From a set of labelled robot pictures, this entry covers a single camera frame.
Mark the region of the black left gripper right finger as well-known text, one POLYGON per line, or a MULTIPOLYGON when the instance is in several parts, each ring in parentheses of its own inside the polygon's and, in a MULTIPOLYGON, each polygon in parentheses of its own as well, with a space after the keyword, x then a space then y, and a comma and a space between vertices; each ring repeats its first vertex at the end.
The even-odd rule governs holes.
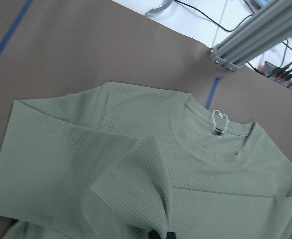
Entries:
POLYGON ((167 232, 166 239, 176 239, 176 233, 175 232, 167 232))

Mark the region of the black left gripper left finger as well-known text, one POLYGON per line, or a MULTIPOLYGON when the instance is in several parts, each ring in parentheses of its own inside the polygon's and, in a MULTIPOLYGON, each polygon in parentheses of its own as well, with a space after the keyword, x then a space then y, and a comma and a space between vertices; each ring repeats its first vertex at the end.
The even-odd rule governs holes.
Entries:
POLYGON ((148 239, 161 239, 161 237, 156 230, 151 230, 148 232, 148 239))

